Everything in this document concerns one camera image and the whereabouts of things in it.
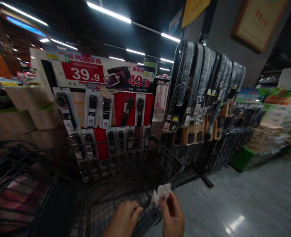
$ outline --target tissue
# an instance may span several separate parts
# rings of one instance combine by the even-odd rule
[[[160,204],[160,198],[163,197],[167,200],[171,191],[171,183],[167,183],[164,185],[159,185],[158,192],[153,190],[152,198],[151,198],[151,206],[157,207]]]

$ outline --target framed picture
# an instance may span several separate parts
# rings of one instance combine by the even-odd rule
[[[263,53],[287,3],[288,0],[244,0],[232,37]]]

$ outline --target belt buckle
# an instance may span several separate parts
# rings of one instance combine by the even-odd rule
[[[104,77],[104,81],[108,87],[113,87],[119,83],[119,77],[116,73],[111,73]]]

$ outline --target supermarket aisle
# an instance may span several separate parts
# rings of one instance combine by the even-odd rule
[[[185,236],[291,236],[291,160],[238,173],[231,167],[176,189]],[[147,236],[162,236],[162,221]]]

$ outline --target hand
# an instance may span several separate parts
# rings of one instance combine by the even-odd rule
[[[167,201],[160,199],[160,207],[163,213],[163,237],[184,236],[185,218],[172,190]]]
[[[129,237],[143,211],[136,201],[124,201],[119,204],[112,220],[107,226],[104,237]]]

